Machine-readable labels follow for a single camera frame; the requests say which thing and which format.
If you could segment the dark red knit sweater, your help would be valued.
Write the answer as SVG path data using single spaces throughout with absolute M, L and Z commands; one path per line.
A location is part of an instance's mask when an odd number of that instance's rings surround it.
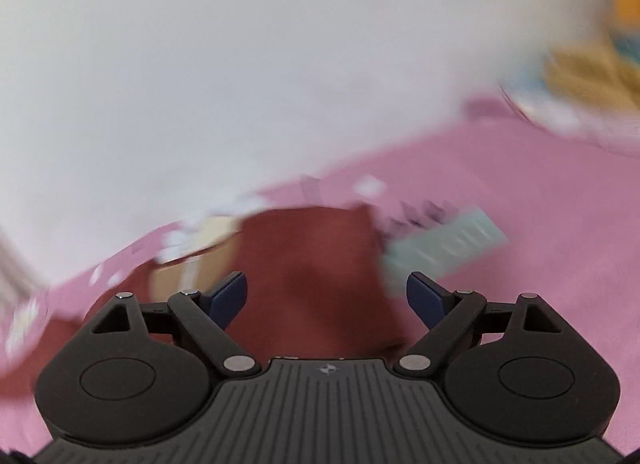
M 247 301 L 228 332 L 260 362 L 299 358 L 388 358 L 406 335 L 385 295 L 381 239 L 367 205 L 272 209 L 203 250 L 209 291 L 240 271 Z

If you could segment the mustard yellow folded clothes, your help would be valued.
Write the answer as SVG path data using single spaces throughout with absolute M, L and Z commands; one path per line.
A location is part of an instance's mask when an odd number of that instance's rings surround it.
M 639 64 L 610 44 L 552 49 L 542 80 L 555 95 L 580 104 L 616 112 L 639 110 Z

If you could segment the beige satin curtain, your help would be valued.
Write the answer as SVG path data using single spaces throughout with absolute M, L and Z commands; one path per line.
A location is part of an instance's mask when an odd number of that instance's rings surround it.
M 0 235 L 0 300 L 5 313 L 44 291 L 48 284 L 18 253 L 9 238 Z

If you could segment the light floral pillow cloth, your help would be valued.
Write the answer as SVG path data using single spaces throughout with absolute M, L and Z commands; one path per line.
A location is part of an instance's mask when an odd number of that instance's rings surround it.
M 639 115 L 576 103 L 553 95 L 539 80 L 500 84 L 523 119 L 557 137 L 588 142 L 612 153 L 639 156 Z

